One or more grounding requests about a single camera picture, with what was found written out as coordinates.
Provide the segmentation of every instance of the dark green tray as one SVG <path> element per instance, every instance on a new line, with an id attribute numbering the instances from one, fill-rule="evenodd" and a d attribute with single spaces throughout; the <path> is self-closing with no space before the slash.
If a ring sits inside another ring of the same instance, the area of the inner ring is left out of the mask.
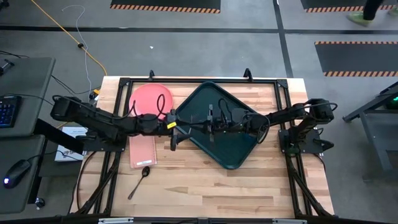
<path id="1" fill-rule="evenodd" d="M 220 114 L 218 100 L 224 98 L 230 109 L 244 108 L 251 112 L 253 109 L 235 98 L 213 82 L 202 83 L 198 88 L 177 108 L 177 114 L 184 121 L 193 122 L 207 118 L 209 105 L 213 105 L 213 114 Z M 189 132 L 189 127 L 177 127 L 183 134 Z M 191 130 L 190 140 L 211 158 L 226 169 L 237 169 L 242 165 L 253 150 L 256 138 L 244 133 L 216 133 L 214 142 L 210 142 L 208 134 L 197 130 Z"/>

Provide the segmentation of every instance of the pink plate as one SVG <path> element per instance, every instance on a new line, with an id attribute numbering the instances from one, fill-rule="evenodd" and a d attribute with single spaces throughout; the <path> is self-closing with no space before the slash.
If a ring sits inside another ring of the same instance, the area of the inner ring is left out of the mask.
<path id="1" fill-rule="evenodd" d="M 136 101 L 136 112 L 137 115 L 140 114 L 159 114 L 159 110 L 157 109 L 157 99 L 159 95 L 163 94 L 165 98 L 165 105 L 163 109 L 163 113 L 168 113 L 173 107 L 173 96 L 170 90 L 161 84 L 158 83 L 148 83 L 140 86 L 135 91 L 133 91 L 130 97 L 130 110 L 133 105 L 134 100 Z M 159 100 L 159 109 L 162 109 L 163 98 Z"/>

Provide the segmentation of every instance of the white cable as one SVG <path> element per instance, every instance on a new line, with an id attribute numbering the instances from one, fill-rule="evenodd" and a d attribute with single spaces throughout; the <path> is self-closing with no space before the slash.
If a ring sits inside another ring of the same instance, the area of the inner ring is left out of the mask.
<path id="1" fill-rule="evenodd" d="M 85 13 L 86 8 L 84 8 L 84 7 L 81 6 L 81 5 L 71 5 L 71 6 L 64 7 L 64 8 L 62 9 L 62 12 L 63 12 L 64 9 L 67 9 L 67 8 L 69 8 L 69 7 L 74 7 L 74 6 L 78 6 L 78 7 L 83 8 L 83 12 L 81 12 L 80 16 L 79 16 L 79 17 L 77 18 L 77 20 L 76 20 L 76 30 L 77 30 L 77 32 L 79 33 L 79 36 L 80 36 L 81 40 L 82 40 L 83 43 L 84 43 L 84 46 L 83 46 L 83 47 L 86 49 L 86 52 L 85 52 L 85 66 L 86 66 L 87 80 L 88 80 L 88 83 L 90 84 L 90 88 L 89 88 L 89 90 L 90 90 L 90 89 L 91 89 L 91 80 L 90 80 L 90 76 L 88 75 L 88 68 L 87 68 L 87 51 L 88 51 L 88 45 L 86 44 L 85 40 L 84 40 L 83 37 L 81 36 L 80 30 L 79 30 L 79 27 L 78 27 L 79 19 L 80 19 L 80 17 Z M 88 102 L 90 102 L 90 91 L 88 92 L 87 99 L 88 99 Z"/>

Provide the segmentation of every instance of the yellow tag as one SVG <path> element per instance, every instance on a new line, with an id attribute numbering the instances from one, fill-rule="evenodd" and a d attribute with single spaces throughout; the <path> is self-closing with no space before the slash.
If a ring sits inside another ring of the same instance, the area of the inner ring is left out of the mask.
<path id="1" fill-rule="evenodd" d="M 174 121 L 174 122 L 171 122 L 170 124 L 168 124 L 167 125 L 167 129 L 170 129 L 170 128 L 174 128 L 174 127 L 176 127 L 176 122 Z"/>

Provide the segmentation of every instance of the keyboard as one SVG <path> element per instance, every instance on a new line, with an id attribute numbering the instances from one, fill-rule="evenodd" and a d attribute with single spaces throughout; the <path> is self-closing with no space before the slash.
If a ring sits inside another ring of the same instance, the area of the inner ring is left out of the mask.
<path id="1" fill-rule="evenodd" d="M 0 97 L 0 128 L 14 127 L 20 103 L 20 96 Z"/>

